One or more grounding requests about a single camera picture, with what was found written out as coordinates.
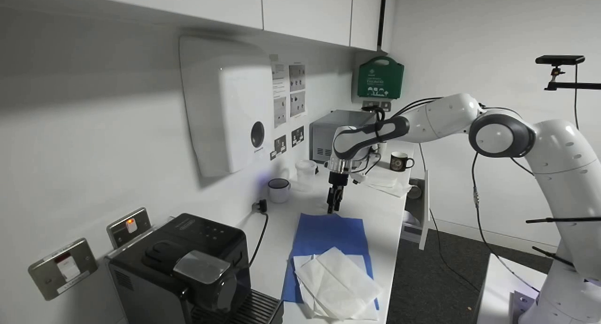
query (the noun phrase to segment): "floor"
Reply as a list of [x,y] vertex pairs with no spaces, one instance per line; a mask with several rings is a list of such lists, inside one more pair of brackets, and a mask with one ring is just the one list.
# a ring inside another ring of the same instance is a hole
[[[485,278],[489,250],[481,241],[440,233],[448,264],[480,288]],[[502,257],[547,273],[549,258],[493,246]],[[401,240],[393,280],[389,324],[468,324],[479,294],[453,274],[440,260],[436,231],[428,232],[425,249]]]

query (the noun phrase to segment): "table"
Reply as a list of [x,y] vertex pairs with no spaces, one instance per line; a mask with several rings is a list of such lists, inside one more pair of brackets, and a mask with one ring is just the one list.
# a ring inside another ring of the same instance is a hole
[[[388,161],[392,151],[401,151],[411,157],[414,153],[414,144],[396,140],[389,141],[382,161]],[[386,169],[376,166],[372,172],[377,170]],[[409,170],[399,172],[397,181],[407,185],[409,174]],[[330,186],[328,175],[329,171],[320,166],[312,192],[303,193],[293,190],[288,202],[283,204],[269,202],[269,225],[251,267],[251,283],[255,290],[275,298],[281,298],[287,260],[292,249],[300,214],[325,215],[327,212],[326,198]],[[397,198],[366,185],[354,185],[349,181],[348,186],[344,188],[340,211],[337,212],[342,217],[363,219],[374,280],[384,289],[384,292],[378,297],[380,320],[377,323],[386,323],[388,316],[397,249],[403,225],[404,205],[404,197]],[[247,234],[249,255],[254,252],[263,223],[262,215],[251,213],[237,226]],[[322,318],[307,319],[298,304],[285,302],[284,323],[304,322],[327,323]],[[376,323],[371,320],[353,322]]]
[[[533,287],[543,287],[547,278],[542,272],[501,258],[513,272]],[[490,254],[485,282],[476,306],[478,324],[509,324],[509,296],[514,291],[536,299],[538,294],[511,274],[493,254]]]

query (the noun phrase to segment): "paper towel dispenser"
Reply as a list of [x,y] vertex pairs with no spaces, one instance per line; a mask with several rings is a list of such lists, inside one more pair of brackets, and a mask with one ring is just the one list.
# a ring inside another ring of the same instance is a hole
[[271,151],[271,64],[260,48],[223,39],[180,38],[186,112],[200,174],[225,176]]

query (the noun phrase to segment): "blue cloth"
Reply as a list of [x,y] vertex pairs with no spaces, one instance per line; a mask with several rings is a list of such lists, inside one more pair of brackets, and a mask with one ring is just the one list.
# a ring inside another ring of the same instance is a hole
[[[292,258],[321,255],[331,247],[337,247],[345,255],[362,255],[367,275],[373,279],[362,219],[344,218],[336,214],[318,216],[301,214],[284,278],[283,301],[303,303],[301,290],[294,275]],[[375,303],[376,309],[380,310],[377,299]]]

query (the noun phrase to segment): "drawer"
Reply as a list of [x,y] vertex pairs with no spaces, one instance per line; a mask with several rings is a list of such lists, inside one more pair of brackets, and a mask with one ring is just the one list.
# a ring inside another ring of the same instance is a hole
[[428,238],[428,229],[433,227],[430,215],[430,187],[428,182],[428,171],[425,171],[423,180],[421,178],[410,178],[410,185],[418,186],[422,194],[418,199],[407,198],[405,210],[419,221],[419,225],[403,223],[401,238],[404,240],[419,243],[419,249],[425,247],[425,240]]

